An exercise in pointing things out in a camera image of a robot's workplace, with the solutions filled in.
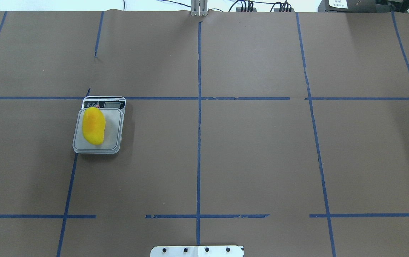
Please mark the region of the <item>yellow mango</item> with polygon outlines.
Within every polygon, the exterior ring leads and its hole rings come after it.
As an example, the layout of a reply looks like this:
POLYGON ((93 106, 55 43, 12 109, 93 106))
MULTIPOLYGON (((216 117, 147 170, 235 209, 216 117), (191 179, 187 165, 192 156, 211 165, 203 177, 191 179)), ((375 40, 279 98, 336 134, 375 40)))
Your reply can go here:
POLYGON ((100 109, 90 107, 84 111, 82 133, 87 142, 92 145, 101 145, 104 141, 106 118, 100 109))

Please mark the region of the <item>silver electronic kitchen scale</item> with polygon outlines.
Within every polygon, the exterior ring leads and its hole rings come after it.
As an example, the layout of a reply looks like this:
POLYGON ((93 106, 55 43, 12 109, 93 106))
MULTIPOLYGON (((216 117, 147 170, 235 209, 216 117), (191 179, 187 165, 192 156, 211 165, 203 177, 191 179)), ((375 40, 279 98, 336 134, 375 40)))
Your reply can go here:
POLYGON ((78 113, 73 150, 75 153, 114 154, 121 145, 126 99, 121 96, 87 96, 83 99, 78 113), (92 145, 83 137, 82 120, 84 111, 96 107, 106 118, 104 141, 101 145, 92 145))

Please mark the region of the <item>white mounting plate with bolts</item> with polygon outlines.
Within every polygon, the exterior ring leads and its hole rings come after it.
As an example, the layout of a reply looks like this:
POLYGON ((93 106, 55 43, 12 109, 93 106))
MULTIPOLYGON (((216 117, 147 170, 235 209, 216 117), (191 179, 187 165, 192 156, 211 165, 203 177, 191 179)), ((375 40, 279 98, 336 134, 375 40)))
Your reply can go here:
POLYGON ((214 246, 157 246, 151 257, 244 257, 244 247, 237 245, 214 246))

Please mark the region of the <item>orange black usb hub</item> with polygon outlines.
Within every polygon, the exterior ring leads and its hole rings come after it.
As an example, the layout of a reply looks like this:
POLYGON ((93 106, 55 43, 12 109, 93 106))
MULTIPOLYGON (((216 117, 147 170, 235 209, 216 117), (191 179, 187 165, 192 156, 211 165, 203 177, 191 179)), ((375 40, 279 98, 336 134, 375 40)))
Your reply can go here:
POLYGON ((276 2, 271 7, 271 12, 294 12, 294 8, 291 4, 285 0, 284 2, 276 2))
POLYGON ((256 12, 253 1, 239 1, 241 3, 240 7, 235 7, 236 12, 256 12))

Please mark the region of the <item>black desktop computer box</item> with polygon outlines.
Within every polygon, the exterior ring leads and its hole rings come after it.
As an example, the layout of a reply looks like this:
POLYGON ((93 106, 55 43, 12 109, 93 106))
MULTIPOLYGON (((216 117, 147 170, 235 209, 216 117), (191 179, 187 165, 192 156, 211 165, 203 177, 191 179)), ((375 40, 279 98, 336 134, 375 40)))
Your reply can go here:
POLYGON ((386 13, 391 8, 381 0, 322 0, 317 12, 386 13))

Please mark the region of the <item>aluminium frame post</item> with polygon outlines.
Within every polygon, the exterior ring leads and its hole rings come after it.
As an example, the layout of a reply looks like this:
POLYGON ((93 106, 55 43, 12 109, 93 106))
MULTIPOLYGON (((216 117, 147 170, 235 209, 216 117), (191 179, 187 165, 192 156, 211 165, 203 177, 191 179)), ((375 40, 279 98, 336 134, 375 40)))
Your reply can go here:
POLYGON ((191 16, 207 16, 208 13, 207 0, 191 0, 191 16))

